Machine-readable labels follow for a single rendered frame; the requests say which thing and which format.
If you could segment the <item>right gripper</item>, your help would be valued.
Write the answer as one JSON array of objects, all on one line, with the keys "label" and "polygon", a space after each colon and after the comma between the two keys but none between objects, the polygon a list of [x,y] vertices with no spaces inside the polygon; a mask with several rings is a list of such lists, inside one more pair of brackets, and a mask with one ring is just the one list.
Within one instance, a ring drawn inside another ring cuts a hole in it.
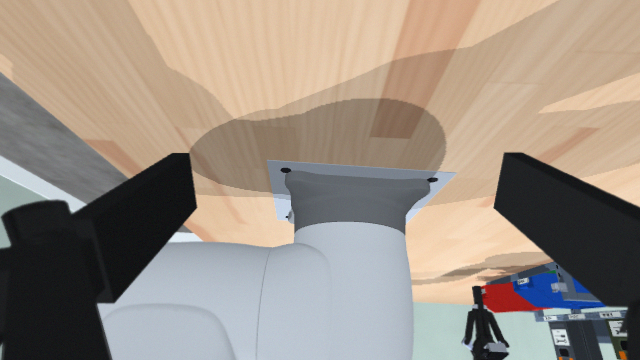
[{"label": "right gripper", "polygon": [[[486,356],[481,356],[480,350],[488,343],[496,343],[491,335],[490,326],[498,343],[504,343],[506,348],[509,348],[509,344],[504,339],[493,313],[489,312],[487,310],[487,306],[483,304],[481,286],[472,286],[472,292],[474,305],[472,305],[472,311],[468,312],[465,337],[462,340],[462,344],[466,345],[470,349],[473,355],[473,360],[487,360],[485,359]],[[476,339],[472,345],[471,339],[473,335],[474,320]]]}]

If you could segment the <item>dark grey shelf rack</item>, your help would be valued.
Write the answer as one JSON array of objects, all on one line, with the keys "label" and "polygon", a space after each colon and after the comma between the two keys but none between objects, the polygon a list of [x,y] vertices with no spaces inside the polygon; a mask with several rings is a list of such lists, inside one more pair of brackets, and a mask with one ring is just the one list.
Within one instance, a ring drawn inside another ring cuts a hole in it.
[{"label": "dark grey shelf rack", "polygon": [[[513,281],[539,275],[542,273],[557,275],[558,282],[562,282],[562,283],[551,284],[552,293],[558,292],[558,291],[565,291],[565,292],[561,292],[563,300],[600,302],[591,293],[576,292],[572,276],[569,275],[563,268],[561,268],[554,261],[509,275],[506,277],[502,277],[502,278],[487,282],[485,284],[491,285],[491,284],[512,283]],[[611,344],[611,339],[610,339],[609,332],[604,319],[624,318],[627,310],[601,311],[601,312],[588,312],[588,313],[582,313],[581,309],[570,309],[570,311],[571,311],[571,314],[548,315],[548,316],[544,316],[543,310],[517,311],[517,312],[533,312],[536,322],[603,319],[603,320],[592,321],[594,330],[599,343]]]}]

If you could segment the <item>blue bin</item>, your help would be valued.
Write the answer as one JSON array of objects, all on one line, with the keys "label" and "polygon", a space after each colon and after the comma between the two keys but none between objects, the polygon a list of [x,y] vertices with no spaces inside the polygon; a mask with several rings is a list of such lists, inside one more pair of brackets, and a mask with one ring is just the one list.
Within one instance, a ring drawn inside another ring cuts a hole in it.
[{"label": "blue bin", "polygon": [[[574,278],[573,281],[576,292],[589,293]],[[543,273],[517,280],[512,283],[514,292],[519,294],[535,307],[565,309],[590,309],[606,307],[602,302],[564,301],[562,300],[560,291],[552,293],[551,283],[556,282],[558,282],[556,274]]]}]

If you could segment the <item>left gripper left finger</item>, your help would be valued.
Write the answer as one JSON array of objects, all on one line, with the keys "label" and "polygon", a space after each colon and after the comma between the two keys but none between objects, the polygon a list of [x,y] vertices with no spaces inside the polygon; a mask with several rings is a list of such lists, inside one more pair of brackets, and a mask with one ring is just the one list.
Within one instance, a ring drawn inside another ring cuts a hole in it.
[{"label": "left gripper left finger", "polygon": [[114,304],[196,209],[190,154],[171,153],[72,214],[64,200],[5,212],[1,360],[112,360],[97,304]]}]

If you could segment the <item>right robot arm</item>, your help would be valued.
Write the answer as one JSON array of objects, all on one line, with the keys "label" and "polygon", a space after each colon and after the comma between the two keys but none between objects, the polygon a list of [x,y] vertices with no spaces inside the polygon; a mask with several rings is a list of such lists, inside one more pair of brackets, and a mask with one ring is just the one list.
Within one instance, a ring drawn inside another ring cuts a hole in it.
[{"label": "right robot arm", "polygon": [[503,360],[509,353],[504,343],[488,343],[480,350],[481,356],[486,356],[487,360]]}]

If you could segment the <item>red bin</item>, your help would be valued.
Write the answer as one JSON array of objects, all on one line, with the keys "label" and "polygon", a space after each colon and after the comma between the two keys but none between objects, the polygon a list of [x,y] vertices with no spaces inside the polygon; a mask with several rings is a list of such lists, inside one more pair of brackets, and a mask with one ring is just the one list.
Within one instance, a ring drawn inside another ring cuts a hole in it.
[{"label": "red bin", "polygon": [[484,285],[481,286],[481,292],[483,304],[494,313],[552,309],[533,306],[514,292],[513,283]]}]

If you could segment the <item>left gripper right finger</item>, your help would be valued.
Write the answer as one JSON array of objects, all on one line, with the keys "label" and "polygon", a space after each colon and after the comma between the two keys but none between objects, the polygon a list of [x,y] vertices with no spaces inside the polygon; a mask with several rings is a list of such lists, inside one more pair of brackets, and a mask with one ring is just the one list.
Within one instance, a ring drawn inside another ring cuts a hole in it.
[{"label": "left gripper right finger", "polygon": [[504,152],[493,207],[606,307],[628,307],[640,360],[640,207],[522,152]]}]

